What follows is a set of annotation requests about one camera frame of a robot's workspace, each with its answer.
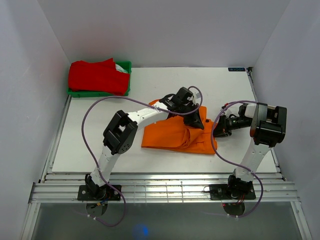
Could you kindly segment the orange trousers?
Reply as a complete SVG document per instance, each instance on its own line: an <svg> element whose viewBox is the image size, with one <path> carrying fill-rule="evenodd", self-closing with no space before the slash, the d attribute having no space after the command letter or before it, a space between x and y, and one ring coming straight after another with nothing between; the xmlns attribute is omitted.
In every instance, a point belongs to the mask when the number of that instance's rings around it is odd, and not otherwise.
<svg viewBox="0 0 320 240"><path fill-rule="evenodd" d="M150 124L144 128L141 147L190 154L214 155L211 130L214 122L207 118L207 108L199 109L204 129L184 125L181 116Z"/></svg>

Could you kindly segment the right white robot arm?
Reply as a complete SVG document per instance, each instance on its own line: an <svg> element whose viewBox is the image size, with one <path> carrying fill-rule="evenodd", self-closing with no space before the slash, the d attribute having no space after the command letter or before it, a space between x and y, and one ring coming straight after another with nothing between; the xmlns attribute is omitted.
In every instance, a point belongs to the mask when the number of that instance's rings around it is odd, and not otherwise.
<svg viewBox="0 0 320 240"><path fill-rule="evenodd" d="M211 138L227 137L233 130L249 128L250 143L241 163L235 164L227 183L210 185L213 200L254 200L254 174L265 155L286 135L287 108L253 101L239 101L238 104L237 116L225 113L234 102L221 108Z"/></svg>

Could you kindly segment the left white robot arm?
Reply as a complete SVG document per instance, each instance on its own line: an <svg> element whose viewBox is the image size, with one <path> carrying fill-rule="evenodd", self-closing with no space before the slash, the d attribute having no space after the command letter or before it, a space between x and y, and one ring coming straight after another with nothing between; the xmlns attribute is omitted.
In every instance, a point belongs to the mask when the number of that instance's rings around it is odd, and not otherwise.
<svg viewBox="0 0 320 240"><path fill-rule="evenodd" d="M103 131L103 147L100 157L93 156L95 169L85 176L85 186L95 200L103 199L107 189L115 190L109 183L112 170L119 157L133 145L136 133L151 124L180 116L187 127L204 129L199 108L202 105L201 92L193 93L190 88L181 87L177 93L170 93L152 105L143 104L143 109L117 111Z"/></svg>

